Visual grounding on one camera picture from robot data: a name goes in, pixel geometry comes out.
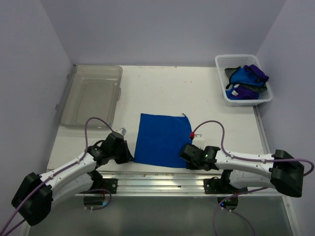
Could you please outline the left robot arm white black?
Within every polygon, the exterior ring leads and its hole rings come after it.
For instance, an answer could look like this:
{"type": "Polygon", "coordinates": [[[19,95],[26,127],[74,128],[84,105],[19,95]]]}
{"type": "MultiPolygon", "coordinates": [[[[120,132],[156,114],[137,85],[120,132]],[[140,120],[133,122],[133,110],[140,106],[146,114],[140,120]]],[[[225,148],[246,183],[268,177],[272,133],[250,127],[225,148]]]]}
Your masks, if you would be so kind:
{"type": "Polygon", "coordinates": [[[43,221],[51,209],[64,200],[81,192],[109,192],[97,171],[110,160],[116,164],[133,161],[124,139],[124,129],[111,132],[105,140],[96,142],[77,158],[44,174],[28,174],[12,199],[12,206],[23,219],[34,226],[43,221]]]}

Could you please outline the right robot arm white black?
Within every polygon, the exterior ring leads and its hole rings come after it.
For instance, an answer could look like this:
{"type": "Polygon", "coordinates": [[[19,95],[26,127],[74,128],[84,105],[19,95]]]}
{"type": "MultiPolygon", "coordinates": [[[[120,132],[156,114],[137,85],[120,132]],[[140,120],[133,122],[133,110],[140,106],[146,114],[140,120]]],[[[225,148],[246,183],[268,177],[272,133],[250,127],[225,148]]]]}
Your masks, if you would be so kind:
{"type": "Polygon", "coordinates": [[[201,149],[185,144],[179,156],[187,162],[188,169],[222,172],[221,177],[204,180],[207,194],[235,194],[253,187],[273,188],[295,198],[302,196],[304,166],[283,150],[275,154],[247,154],[239,160],[236,153],[219,147],[201,149]]]}

